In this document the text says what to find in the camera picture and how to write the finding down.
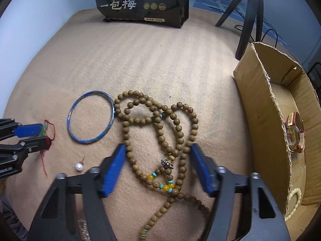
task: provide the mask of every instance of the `tripod leg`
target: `tripod leg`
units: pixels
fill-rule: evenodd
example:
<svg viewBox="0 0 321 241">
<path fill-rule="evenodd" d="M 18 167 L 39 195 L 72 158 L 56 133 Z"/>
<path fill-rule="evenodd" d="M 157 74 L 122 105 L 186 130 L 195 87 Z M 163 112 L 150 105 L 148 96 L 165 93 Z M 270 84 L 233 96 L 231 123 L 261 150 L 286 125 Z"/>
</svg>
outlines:
<svg viewBox="0 0 321 241">
<path fill-rule="evenodd" d="M 225 20 L 229 17 L 229 15 L 235 10 L 235 8 L 238 6 L 238 4 L 241 1 L 242 0 L 233 0 L 228 6 L 228 8 L 226 9 L 226 11 L 221 16 L 221 18 L 217 21 L 215 26 L 220 27 L 225 22 Z"/>
<path fill-rule="evenodd" d="M 238 60 L 240 60 L 241 57 L 243 56 L 244 51 L 248 45 L 248 41 L 250 40 L 258 3 L 259 3 L 259 0 L 248 0 L 248 6 L 246 8 L 243 30 L 242 30 L 239 45 L 235 54 L 235 58 L 237 58 Z"/>
<path fill-rule="evenodd" d="M 263 0 L 259 0 L 259 4 L 257 7 L 256 14 L 256 36 L 255 41 L 260 42 L 262 37 L 262 29 L 263 29 Z"/>
</svg>

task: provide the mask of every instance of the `watch face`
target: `watch face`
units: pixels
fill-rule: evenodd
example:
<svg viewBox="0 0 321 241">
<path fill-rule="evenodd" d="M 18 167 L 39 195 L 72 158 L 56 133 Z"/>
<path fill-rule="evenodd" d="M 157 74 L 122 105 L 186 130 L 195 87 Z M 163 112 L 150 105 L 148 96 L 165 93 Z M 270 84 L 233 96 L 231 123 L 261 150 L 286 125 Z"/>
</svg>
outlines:
<svg viewBox="0 0 321 241">
<path fill-rule="evenodd" d="M 288 126 L 286 129 L 286 137 L 288 139 L 288 146 L 291 150 L 295 149 L 300 141 L 300 131 L 296 126 Z"/>
</svg>

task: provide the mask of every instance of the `blue wall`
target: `blue wall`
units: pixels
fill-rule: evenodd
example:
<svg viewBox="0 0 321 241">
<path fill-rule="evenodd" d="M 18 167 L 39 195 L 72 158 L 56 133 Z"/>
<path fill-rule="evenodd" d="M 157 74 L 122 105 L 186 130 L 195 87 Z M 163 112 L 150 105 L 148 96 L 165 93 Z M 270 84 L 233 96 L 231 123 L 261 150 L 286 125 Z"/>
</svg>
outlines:
<svg viewBox="0 0 321 241">
<path fill-rule="evenodd" d="M 12 0 L 0 18 L 0 117 L 19 77 L 47 41 L 95 0 Z"/>
</svg>

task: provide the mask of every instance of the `fabric surface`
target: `fabric surface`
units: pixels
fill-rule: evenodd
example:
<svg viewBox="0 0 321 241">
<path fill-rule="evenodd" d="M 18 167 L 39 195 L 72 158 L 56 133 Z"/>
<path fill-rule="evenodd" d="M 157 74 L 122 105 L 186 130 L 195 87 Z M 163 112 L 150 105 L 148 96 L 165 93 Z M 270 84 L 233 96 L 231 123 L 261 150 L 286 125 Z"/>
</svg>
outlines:
<svg viewBox="0 0 321 241">
<path fill-rule="evenodd" d="M 234 173 L 251 172 L 248 126 L 232 76 L 240 37 L 231 30 L 239 22 L 228 19 L 223 28 L 217 28 L 218 18 L 218 14 L 191 8 L 189 20 L 181 29 L 174 29 L 156 24 L 105 23 L 98 10 L 85 10 L 76 13 L 41 49 L 17 83 L 4 114 L 23 124 L 48 119 L 56 126 L 56 139 L 44 156 L 48 175 L 44 174 L 40 154 L 31 153 L 23 171 L 6 181 L 7 198 L 27 229 L 57 173 L 78 174 L 74 166 L 84 156 L 84 172 L 98 166 L 122 140 L 118 119 L 107 135 L 92 145 L 77 144 L 69 137 L 69 109 L 90 90 L 103 90 L 113 98 L 123 91 L 138 90 L 168 106 L 178 101 L 189 104 L 199 119 L 196 142 L 204 153 Z M 266 41 L 273 44 L 271 38 Z M 128 101 L 122 101 L 122 109 Z M 132 113 L 151 115 L 141 105 Z M 182 112 L 177 114 L 186 138 L 189 119 Z M 107 101 L 88 97 L 73 112 L 72 131 L 79 138 L 92 138 L 106 127 L 109 118 Z M 175 146 L 173 123 L 168 120 L 164 126 L 166 140 Z M 148 174 L 159 166 L 165 153 L 152 125 L 130 129 L 137 163 Z M 174 164 L 176 178 L 177 162 Z M 211 208 L 213 199 L 203 192 L 189 162 L 187 169 L 182 191 Z M 126 161 L 114 192 L 103 200 L 117 239 L 138 239 L 140 229 L 166 199 L 162 191 L 141 184 Z M 77 201 L 81 217 L 81 198 Z M 229 240 L 236 232 L 239 201 L 236 195 Z M 179 200 L 149 231 L 147 240 L 197 240 L 204 226 L 198 209 Z"/>
</svg>

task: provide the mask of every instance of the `cardboard box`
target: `cardboard box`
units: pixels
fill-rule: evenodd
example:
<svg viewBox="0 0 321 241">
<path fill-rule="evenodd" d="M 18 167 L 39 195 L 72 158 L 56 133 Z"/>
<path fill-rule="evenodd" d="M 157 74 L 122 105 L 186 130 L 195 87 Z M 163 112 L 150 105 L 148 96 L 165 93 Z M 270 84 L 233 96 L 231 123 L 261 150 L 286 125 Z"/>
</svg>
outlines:
<svg viewBox="0 0 321 241">
<path fill-rule="evenodd" d="M 297 62 L 263 43 L 252 43 L 234 70 L 260 173 L 283 215 L 290 213 L 300 188 L 302 202 L 287 221 L 291 239 L 304 231 L 321 203 L 321 109 L 307 75 Z M 305 128 L 303 153 L 291 153 L 284 121 L 298 111 Z"/>
</svg>

